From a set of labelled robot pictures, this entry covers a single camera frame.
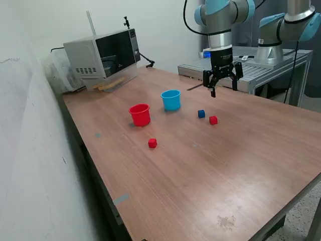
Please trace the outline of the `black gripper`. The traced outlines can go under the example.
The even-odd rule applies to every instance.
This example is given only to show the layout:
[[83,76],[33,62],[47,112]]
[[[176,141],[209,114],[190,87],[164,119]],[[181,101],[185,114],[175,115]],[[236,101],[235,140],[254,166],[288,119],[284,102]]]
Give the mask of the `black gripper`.
[[232,47],[210,51],[211,70],[203,71],[203,86],[211,92],[211,97],[216,97],[215,86],[218,80],[229,77],[232,80],[232,90],[238,90],[238,81],[243,77],[241,62],[233,63]]

